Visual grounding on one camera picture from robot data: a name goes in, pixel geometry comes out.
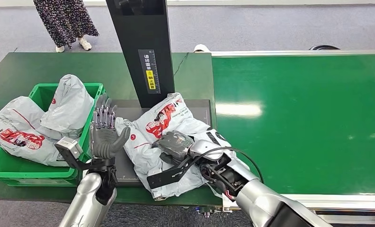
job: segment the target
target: plastic mailer bag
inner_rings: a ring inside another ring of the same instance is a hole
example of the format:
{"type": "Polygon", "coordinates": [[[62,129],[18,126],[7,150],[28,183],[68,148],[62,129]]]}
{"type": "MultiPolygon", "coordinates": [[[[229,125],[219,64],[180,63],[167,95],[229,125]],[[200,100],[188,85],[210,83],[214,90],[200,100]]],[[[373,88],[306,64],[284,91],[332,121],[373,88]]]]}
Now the plastic mailer bag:
{"type": "Polygon", "coordinates": [[[0,111],[0,147],[11,155],[47,166],[68,166],[52,140],[40,134],[44,112],[29,97],[18,97],[0,111]]]}
{"type": "Polygon", "coordinates": [[[207,124],[193,118],[191,111],[179,93],[169,94],[166,99],[144,113],[138,120],[130,122],[118,117],[115,128],[118,134],[130,127],[130,139],[124,148],[134,164],[134,170],[145,188],[155,200],[179,196],[206,183],[197,166],[192,166],[179,182],[150,189],[147,176],[167,170],[170,165],[160,159],[161,150],[151,144],[167,131],[178,130],[195,140],[208,140],[221,146],[230,146],[225,139],[207,124]]]}
{"type": "Polygon", "coordinates": [[[48,111],[41,117],[39,132],[60,140],[63,136],[80,137],[94,105],[83,83],[74,75],[61,78],[48,111]]]}

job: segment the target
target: green crate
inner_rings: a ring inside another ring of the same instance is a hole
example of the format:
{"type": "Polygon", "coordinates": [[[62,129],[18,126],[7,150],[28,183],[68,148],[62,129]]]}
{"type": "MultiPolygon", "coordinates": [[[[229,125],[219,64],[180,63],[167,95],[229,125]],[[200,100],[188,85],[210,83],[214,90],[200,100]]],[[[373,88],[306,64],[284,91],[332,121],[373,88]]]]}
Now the green crate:
{"type": "MultiPolygon", "coordinates": [[[[86,83],[84,86],[94,103],[105,92],[100,83],[86,83]]],[[[29,97],[43,110],[47,111],[58,84],[37,84],[29,97]]],[[[83,149],[82,161],[89,159],[89,124],[93,109],[84,126],[79,144],[83,149]]],[[[69,167],[45,166],[27,159],[12,156],[0,147],[0,181],[9,186],[76,186],[81,178],[78,170],[69,167]]]]}

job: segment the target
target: yellow warning label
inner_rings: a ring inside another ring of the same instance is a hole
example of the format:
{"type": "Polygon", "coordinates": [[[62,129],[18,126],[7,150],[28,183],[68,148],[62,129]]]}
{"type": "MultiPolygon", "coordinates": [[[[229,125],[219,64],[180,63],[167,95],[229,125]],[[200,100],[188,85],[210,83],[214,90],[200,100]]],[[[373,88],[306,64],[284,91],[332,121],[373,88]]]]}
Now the yellow warning label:
{"type": "Polygon", "coordinates": [[[147,82],[150,90],[155,90],[155,82],[152,70],[146,70],[147,82]]]}

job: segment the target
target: white shoe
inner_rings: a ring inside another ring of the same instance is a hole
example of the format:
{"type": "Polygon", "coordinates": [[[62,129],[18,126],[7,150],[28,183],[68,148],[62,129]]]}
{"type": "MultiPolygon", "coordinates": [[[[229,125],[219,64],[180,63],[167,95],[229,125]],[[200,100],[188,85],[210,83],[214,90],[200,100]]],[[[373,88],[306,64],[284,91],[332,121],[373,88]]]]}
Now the white shoe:
{"type": "Polygon", "coordinates": [[[85,51],[91,50],[91,44],[84,37],[79,39],[79,43],[85,51]]]}
{"type": "Polygon", "coordinates": [[[56,50],[56,52],[57,53],[62,53],[62,52],[64,52],[65,51],[65,47],[64,46],[61,46],[61,47],[55,47],[55,50],[56,50]]]}
{"type": "Polygon", "coordinates": [[[204,44],[198,44],[195,46],[195,49],[193,51],[194,53],[211,53],[211,51],[204,45],[204,44]]]}

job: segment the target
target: floral skirt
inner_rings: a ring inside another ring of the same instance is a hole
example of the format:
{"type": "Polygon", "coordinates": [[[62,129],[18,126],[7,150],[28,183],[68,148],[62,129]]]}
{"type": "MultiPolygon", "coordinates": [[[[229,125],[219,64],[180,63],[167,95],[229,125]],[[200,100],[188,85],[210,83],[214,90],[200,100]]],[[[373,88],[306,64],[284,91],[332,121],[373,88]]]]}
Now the floral skirt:
{"type": "Polygon", "coordinates": [[[34,0],[34,4],[57,47],[71,48],[84,35],[99,36],[83,0],[34,0]]]}

